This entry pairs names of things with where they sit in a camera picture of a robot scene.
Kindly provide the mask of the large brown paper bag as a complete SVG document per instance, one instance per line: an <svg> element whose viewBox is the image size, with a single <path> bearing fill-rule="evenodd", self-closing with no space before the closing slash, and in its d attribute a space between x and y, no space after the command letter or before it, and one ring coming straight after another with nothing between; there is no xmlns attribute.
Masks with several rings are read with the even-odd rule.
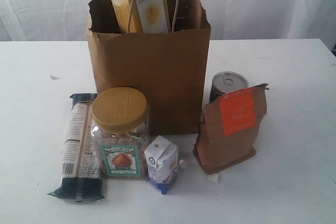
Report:
<svg viewBox="0 0 336 224"><path fill-rule="evenodd" d="M153 135L193 134L202 111L211 26L200 0L167 0L169 33L122 33L112 0L89 3L88 45L99 93L141 91Z"/></svg>

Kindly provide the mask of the brown pouch with orange label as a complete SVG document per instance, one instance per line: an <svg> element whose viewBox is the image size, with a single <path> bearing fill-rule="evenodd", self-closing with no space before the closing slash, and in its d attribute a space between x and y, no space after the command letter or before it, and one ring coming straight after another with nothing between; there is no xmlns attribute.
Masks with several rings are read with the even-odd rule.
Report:
<svg viewBox="0 0 336 224"><path fill-rule="evenodd" d="M254 155L267 114L266 83L229 92L204 106L193 153L205 174L218 173Z"/></svg>

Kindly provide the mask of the nut jar with yellow lid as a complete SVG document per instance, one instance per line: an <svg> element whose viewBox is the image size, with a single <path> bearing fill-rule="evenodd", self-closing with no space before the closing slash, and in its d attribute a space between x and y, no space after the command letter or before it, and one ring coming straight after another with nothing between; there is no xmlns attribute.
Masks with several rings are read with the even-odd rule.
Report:
<svg viewBox="0 0 336 224"><path fill-rule="evenodd" d="M91 106L91 137L102 172L112 178L143 179L149 146L149 106L137 89L117 87L100 93Z"/></svg>

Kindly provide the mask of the white backdrop curtain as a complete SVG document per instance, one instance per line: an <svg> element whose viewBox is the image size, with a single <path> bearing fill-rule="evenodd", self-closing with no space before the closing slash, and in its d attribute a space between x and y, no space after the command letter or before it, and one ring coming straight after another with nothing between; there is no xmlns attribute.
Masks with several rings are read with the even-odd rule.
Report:
<svg viewBox="0 0 336 224"><path fill-rule="evenodd" d="M1 0L1 40L85 40L91 0ZM335 0L201 0L212 39L335 44Z"/></svg>

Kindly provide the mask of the white crumpled pellet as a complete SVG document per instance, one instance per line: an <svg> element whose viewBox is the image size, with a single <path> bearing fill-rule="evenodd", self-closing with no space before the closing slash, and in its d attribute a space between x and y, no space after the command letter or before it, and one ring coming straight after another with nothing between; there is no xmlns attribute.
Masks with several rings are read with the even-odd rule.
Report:
<svg viewBox="0 0 336 224"><path fill-rule="evenodd" d="M179 168L180 169L188 169L188 162L185 159L181 159L179 161Z"/></svg>
<svg viewBox="0 0 336 224"><path fill-rule="evenodd" d="M215 185L219 184L219 175L217 173L208 175L208 179Z"/></svg>

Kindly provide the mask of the dark can with pull-tab lid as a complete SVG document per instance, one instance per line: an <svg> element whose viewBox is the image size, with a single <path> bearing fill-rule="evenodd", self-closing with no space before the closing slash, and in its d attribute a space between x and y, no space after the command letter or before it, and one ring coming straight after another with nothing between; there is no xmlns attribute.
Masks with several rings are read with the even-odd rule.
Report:
<svg viewBox="0 0 336 224"><path fill-rule="evenodd" d="M236 72L219 72L212 78L209 102L214 101L216 98L220 97L223 94L240 89L245 89L248 88L248 86L249 83L247 79Z"/></svg>

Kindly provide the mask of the dark noodle packet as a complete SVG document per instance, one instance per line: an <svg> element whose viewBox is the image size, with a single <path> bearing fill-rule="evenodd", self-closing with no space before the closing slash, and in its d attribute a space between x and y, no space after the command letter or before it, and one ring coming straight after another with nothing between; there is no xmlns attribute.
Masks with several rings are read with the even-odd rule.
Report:
<svg viewBox="0 0 336 224"><path fill-rule="evenodd" d="M76 203L104 199L102 172L91 138L91 106L96 93L70 96L72 109L64 146L60 186L48 195Z"/></svg>

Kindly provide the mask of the white crumpled pellet right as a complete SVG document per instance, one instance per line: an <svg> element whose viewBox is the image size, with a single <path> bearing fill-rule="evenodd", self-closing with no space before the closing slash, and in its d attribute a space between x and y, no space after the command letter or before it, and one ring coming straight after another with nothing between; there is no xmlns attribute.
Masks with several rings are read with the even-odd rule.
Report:
<svg viewBox="0 0 336 224"><path fill-rule="evenodd" d="M219 184L219 175L217 173L208 175L208 179L215 185Z"/></svg>

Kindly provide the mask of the small blue white milk carton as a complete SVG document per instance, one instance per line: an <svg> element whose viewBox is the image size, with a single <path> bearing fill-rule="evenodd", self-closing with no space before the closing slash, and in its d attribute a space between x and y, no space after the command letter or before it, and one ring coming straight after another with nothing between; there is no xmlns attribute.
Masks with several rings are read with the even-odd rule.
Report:
<svg viewBox="0 0 336 224"><path fill-rule="evenodd" d="M158 136L144 151L148 183L163 195L177 179L178 152L177 146L162 136Z"/></svg>

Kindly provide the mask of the white crumpled pellet middle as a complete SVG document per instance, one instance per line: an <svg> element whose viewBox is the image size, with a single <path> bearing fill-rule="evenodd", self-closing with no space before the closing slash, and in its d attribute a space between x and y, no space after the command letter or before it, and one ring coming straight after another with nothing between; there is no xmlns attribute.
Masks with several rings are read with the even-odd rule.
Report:
<svg viewBox="0 0 336 224"><path fill-rule="evenodd" d="M180 169L188 169L188 162L185 159L181 159L179 161L179 168Z"/></svg>

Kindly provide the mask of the yellow millet bottle white cap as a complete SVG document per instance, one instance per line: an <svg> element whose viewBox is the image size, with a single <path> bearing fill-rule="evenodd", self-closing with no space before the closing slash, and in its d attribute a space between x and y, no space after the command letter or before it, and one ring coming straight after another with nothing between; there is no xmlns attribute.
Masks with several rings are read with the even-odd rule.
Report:
<svg viewBox="0 0 336 224"><path fill-rule="evenodd" d="M169 33L167 0L112 0L122 33Z"/></svg>

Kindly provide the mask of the white paper scrap on table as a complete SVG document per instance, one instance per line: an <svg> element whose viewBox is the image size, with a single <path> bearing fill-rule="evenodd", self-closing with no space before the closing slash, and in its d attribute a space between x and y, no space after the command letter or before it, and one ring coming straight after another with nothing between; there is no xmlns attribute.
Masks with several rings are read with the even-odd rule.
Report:
<svg viewBox="0 0 336 224"><path fill-rule="evenodd" d="M58 80L58 79L60 79L60 77L53 76L53 75L50 75L49 77L50 77L51 80Z"/></svg>

